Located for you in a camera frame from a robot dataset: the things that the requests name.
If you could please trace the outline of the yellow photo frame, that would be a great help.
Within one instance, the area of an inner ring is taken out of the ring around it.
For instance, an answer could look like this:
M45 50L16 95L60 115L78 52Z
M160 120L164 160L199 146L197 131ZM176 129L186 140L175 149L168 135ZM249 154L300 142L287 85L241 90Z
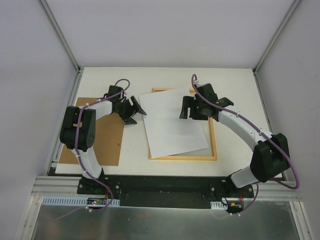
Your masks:
M172 90L170 88L154 88L153 93L160 92L160 91L166 91L166 90ZM194 93L192 89L189 89L190 94ZM151 152L149 148L149 159L150 160L187 160L187 161L216 161L218 159L217 156L217 148L216 148L216 140L215 140L215 133L214 133L214 125L213 121L211 119L208 119L209 121L209 132L210 132L210 142L211 142L211 156L194 156L194 155L187 155L187 153L181 153L176 155L169 155L164 157L158 157L158 158L152 158Z

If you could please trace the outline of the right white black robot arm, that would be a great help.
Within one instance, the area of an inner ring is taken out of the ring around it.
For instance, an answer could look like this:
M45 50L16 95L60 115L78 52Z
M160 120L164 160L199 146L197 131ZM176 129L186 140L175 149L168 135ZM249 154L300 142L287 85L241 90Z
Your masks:
M226 178L225 192L237 197L243 188L258 182L265 183L290 168L289 146L282 134L263 131L245 120L234 103L226 97L218 98L211 84L195 86L194 96L184 96L180 119L214 119L238 135L252 150L249 166Z

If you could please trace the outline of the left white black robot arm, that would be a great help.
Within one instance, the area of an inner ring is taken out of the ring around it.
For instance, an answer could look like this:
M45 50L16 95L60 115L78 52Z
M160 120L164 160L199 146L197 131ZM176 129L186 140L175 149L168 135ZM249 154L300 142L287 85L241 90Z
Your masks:
M94 142L96 138L97 120L118 114L125 125L136 125L133 119L135 114L146 116L134 96L127 98L125 89L110 85L108 92L103 97L84 106L68 106L64 113L59 140L78 160L82 168L82 186L88 185L90 191L99 195L105 191L106 183L102 180L104 171L98 163Z

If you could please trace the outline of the brown cardboard backing board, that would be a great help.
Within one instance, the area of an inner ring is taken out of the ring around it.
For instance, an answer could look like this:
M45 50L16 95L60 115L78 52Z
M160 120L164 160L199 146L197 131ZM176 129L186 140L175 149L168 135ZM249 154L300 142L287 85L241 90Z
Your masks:
M96 100L94 97L79 97L75 106L80 107ZM117 113L103 116L96 121L93 149L101 166L119 165L124 126L121 117ZM62 148L58 163L80 167L76 156L65 145Z

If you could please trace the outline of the printed street photo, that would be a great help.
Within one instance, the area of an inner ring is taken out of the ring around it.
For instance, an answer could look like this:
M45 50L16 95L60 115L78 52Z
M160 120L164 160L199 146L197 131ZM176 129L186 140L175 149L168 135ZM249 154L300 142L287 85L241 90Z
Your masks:
M180 119L183 97L189 88L174 88L139 96L151 157L161 158L207 149L209 147L201 123Z

